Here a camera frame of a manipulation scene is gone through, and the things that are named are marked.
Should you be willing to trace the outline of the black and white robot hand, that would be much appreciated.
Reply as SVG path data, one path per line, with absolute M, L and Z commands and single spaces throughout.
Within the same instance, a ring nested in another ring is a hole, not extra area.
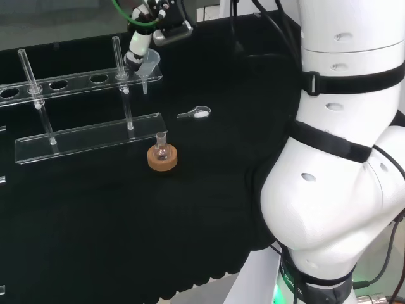
M 150 44 L 165 46 L 184 39 L 194 29 L 183 1 L 141 1 L 130 15 L 127 25 L 132 34 L 125 65 L 138 71 Z

